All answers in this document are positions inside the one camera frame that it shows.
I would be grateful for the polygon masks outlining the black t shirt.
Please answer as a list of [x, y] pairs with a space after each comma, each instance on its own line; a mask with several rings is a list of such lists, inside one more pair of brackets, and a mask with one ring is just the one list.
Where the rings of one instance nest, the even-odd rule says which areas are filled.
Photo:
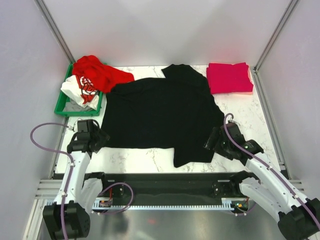
[[207, 78], [189, 65], [170, 65], [162, 78], [147, 77], [115, 85], [106, 94], [101, 129], [109, 148], [173, 149], [173, 165], [210, 163], [205, 148], [224, 113], [211, 95]]

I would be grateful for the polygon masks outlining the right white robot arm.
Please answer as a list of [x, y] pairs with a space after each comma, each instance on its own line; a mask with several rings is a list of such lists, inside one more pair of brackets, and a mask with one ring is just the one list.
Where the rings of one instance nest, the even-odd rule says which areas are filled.
[[287, 240], [307, 240], [320, 231], [320, 201], [310, 199], [274, 167], [263, 148], [245, 140], [236, 123], [214, 127], [204, 144], [206, 150], [229, 160], [239, 160], [247, 170], [214, 184], [219, 197], [245, 196], [264, 209]]

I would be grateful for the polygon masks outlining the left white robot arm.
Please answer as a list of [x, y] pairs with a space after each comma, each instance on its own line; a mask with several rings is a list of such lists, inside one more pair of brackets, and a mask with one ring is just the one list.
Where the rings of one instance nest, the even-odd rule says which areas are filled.
[[58, 194], [42, 212], [51, 239], [76, 240], [89, 235], [93, 204], [97, 196], [104, 197], [109, 193], [110, 185], [100, 176], [86, 179], [85, 175], [93, 153], [108, 140], [109, 136], [96, 120], [77, 122], [77, 131], [66, 147], [69, 162]]

